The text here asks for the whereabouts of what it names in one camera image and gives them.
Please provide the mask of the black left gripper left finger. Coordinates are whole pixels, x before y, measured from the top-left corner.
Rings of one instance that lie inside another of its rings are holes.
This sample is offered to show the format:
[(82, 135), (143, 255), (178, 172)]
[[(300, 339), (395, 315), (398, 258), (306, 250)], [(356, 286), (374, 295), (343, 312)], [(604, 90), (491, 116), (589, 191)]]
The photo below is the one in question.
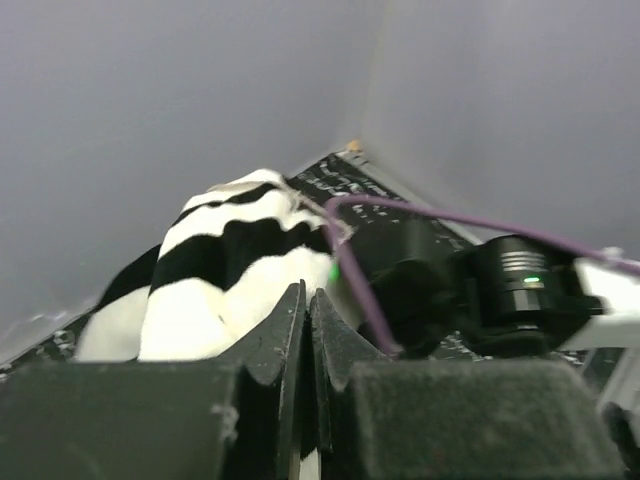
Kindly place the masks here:
[(294, 479), (303, 284), (222, 355), (26, 366), (1, 388), (5, 479)]

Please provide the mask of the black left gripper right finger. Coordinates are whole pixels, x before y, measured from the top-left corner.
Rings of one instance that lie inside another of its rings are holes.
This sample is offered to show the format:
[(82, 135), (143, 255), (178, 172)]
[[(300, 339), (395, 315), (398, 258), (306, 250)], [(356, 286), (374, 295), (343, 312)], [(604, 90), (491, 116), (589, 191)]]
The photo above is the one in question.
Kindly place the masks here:
[(325, 479), (621, 479), (576, 371), (553, 360), (393, 361), (310, 304)]

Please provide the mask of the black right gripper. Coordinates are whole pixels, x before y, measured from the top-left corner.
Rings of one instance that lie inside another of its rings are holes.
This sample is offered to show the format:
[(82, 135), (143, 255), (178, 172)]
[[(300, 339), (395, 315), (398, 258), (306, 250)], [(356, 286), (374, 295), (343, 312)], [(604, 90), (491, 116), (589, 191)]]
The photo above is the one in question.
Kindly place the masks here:
[(401, 359), (432, 354), (453, 333), (481, 356), (546, 356), (595, 316), (574, 258), (519, 235), (460, 250), (433, 222), (369, 223), (348, 242)]

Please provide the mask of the black white striped pillowcase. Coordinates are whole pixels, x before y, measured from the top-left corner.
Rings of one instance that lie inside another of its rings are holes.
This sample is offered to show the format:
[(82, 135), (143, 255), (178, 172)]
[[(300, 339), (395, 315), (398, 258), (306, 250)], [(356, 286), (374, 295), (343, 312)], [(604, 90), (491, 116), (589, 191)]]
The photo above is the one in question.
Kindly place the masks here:
[(259, 169), (187, 201), (164, 239), (106, 287), (79, 335), (78, 362), (191, 361), (228, 350), (292, 284), (326, 286), (326, 210)]

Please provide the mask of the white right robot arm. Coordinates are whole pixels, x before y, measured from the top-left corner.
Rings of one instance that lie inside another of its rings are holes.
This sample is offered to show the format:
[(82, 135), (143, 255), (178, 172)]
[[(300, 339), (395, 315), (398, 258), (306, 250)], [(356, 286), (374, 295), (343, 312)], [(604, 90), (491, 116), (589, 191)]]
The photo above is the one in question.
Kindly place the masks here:
[(348, 242), (406, 358), (446, 336), (482, 356), (626, 347), (639, 338), (639, 281), (519, 235), (455, 248), (410, 218), (359, 227)]

